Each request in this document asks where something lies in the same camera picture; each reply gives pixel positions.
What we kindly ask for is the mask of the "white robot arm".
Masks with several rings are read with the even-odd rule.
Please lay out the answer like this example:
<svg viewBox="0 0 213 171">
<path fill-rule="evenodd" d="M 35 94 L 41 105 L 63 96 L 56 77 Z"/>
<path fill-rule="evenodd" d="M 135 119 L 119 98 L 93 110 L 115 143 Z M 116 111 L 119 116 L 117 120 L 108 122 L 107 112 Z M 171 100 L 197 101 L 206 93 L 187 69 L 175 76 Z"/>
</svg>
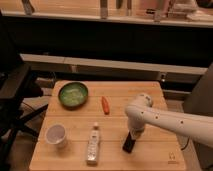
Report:
<svg viewBox="0 0 213 171">
<path fill-rule="evenodd" d="M 141 136 L 145 124 L 150 124 L 213 148 L 213 117 L 171 112 L 153 108 L 152 105 L 151 97 L 141 93 L 125 107 L 133 140 Z"/>
</svg>

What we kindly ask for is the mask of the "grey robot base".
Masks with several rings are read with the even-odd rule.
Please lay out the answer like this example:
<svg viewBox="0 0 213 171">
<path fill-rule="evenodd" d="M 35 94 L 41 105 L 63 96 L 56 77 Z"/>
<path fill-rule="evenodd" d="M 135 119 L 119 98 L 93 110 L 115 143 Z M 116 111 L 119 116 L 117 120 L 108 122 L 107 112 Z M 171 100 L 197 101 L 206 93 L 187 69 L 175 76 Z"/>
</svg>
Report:
<svg viewBox="0 0 213 171">
<path fill-rule="evenodd" d="M 213 63 L 200 78 L 183 103 L 186 113 L 213 117 Z M 193 142 L 200 167 L 213 171 L 213 148 Z"/>
</svg>

